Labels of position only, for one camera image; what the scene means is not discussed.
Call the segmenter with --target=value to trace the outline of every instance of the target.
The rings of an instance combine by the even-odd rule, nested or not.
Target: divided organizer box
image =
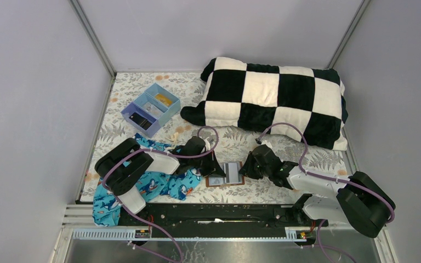
[[[162,94],[172,103],[169,106],[163,104],[155,98],[157,94]],[[153,105],[153,111],[147,109],[148,107],[151,108],[151,105]],[[180,109],[180,99],[178,99],[175,95],[162,88],[157,83],[154,83],[144,93],[139,95],[137,99],[135,99],[125,109],[123,109],[122,116],[128,123],[133,125],[142,133],[146,134],[149,137],[152,137]],[[130,116],[134,113],[139,114],[141,117],[151,122],[151,126],[149,126],[147,129],[144,129],[140,125],[132,121],[130,119]]]

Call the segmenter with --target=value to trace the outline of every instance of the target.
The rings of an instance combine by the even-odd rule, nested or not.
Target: blue cloth
[[[165,151],[169,144],[163,144],[148,140],[140,134],[135,134],[135,140],[139,145]],[[186,196],[196,188],[201,181],[199,170],[189,169],[180,175],[169,175],[154,171],[145,172],[136,183],[141,196],[149,202],[158,195],[170,195],[179,200],[185,200]],[[115,200],[112,192],[106,190],[99,180],[98,187],[93,199],[93,219],[98,226],[116,226],[120,217],[120,205]]]

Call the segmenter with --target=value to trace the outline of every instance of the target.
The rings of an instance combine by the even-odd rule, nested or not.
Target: leaf pattern
[[[115,146],[138,132],[123,119],[120,112],[155,82],[179,97],[182,107],[196,106],[204,94],[205,83],[201,81],[199,73],[118,73],[88,170],[89,174],[96,176],[86,178],[81,195],[82,202],[92,202],[98,186],[99,176],[94,170],[94,164]],[[167,138],[178,132],[177,144],[180,145],[196,135],[198,129],[198,126],[186,122],[180,114],[176,114],[152,140],[171,143]],[[259,136],[257,132],[237,127],[216,127],[216,129],[219,133],[219,144],[215,154],[219,162],[244,162],[249,151],[257,146],[255,142],[255,138]],[[200,135],[214,141],[217,138],[211,130],[204,129]],[[264,139],[271,142],[275,154],[284,161],[297,162],[304,151],[304,144],[283,135],[268,135]],[[341,152],[316,146],[309,146],[303,165],[332,174],[338,174],[339,171],[346,169]],[[152,202],[293,204],[302,194],[302,191],[277,187],[268,178],[261,180],[245,178],[244,185],[225,187],[206,187],[205,180],[202,180],[188,194],[185,201],[169,196],[158,196]]]

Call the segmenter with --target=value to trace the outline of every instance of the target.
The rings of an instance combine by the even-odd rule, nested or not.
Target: checkered pillow
[[[309,145],[346,150],[341,128],[348,117],[344,85],[333,69],[278,67],[215,58],[201,74],[207,82],[196,107],[183,107],[183,119],[195,125],[233,125],[263,132],[273,123],[288,122],[299,128]],[[271,134],[296,141],[291,127],[277,125]]]

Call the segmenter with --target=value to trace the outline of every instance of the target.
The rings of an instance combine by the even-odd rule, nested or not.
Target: gray floor
[[[328,262],[320,248],[300,249],[292,242],[179,242],[184,262]],[[322,244],[331,245],[351,254],[358,263],[380,262],[375,243],[353,230],[322,230]],[[148,242],[154,251],[179,259],[172,242]],[[337,260],[337,252],[330,252]],[[132,250],[126,242],[79,240],[72,241],[67,262],[166,262],[143,251]],[[352,262],[342,256],[339,262]]]

